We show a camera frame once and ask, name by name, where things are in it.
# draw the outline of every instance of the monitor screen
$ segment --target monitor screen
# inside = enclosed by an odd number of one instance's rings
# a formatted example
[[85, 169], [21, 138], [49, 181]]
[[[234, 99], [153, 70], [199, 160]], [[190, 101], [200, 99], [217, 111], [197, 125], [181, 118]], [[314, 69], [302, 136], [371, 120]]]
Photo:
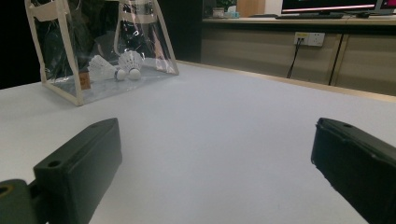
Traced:
[[396, 0], [384, 0], [381, 5], [381, 9], [396, 8]]
[[282, 14], [323, 13], [375, 9], [377, 0], [283, 0]]

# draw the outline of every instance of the wall socket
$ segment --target wall socket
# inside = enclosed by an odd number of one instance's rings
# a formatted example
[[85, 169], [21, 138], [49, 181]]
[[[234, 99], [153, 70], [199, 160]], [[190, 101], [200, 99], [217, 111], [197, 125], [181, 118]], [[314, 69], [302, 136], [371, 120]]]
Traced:
[[297, 44], [298, 39], [302, 39], [301, 45], [321, 47], [324, 41], [324, 33], [304, 33], [296, 32], [294, 36], [294, 44]]

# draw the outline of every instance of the shuttlecock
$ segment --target shuttlecock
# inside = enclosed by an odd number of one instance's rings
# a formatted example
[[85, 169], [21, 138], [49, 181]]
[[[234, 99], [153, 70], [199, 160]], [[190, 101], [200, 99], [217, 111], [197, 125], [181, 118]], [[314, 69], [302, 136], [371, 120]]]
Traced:
[[133, 50], [125, 51], [119, 57], [119, 67], [128, 74], [128, 78], [137, 80], [141, 77], [140, 69], [142, 68], [143, 58]]
[[125, 70], [117, 69], [100, 55], [95, 55], [89, 62], [88, 71], [92, 81], [115, 78], [122, 81], [126, 78]]

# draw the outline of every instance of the dark background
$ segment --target dark background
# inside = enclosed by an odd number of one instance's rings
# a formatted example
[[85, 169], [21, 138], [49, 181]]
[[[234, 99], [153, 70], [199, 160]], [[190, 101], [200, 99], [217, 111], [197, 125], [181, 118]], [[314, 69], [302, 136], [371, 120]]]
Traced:
[[[158, 0], [177, 60], [201, 59], [203, 0]], [[24, 0], [7, 1], [1, 15], [0, 90], [40, 81]]]

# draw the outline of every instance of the power cord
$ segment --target power cord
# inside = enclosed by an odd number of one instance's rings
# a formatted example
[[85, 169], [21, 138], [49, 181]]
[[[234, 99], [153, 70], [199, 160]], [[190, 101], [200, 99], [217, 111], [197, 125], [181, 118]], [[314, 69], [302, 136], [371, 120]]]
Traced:
[[293, 63], [291, 64], [291, 67], [290, 67], [290, 69], [289, 69], [287, 78], [290, 78], [290, 77], [291, 77], [291, 72], [293, 71], [294, 62], [296, 61], [296, 58], [297, 58], [298, 49], [300, 48], [301, 43], [303, 43], [303, 41], [304, 41], [303, 38], [298, 38], [298, 39], [297, 39], [296, 50], [294, 51]]

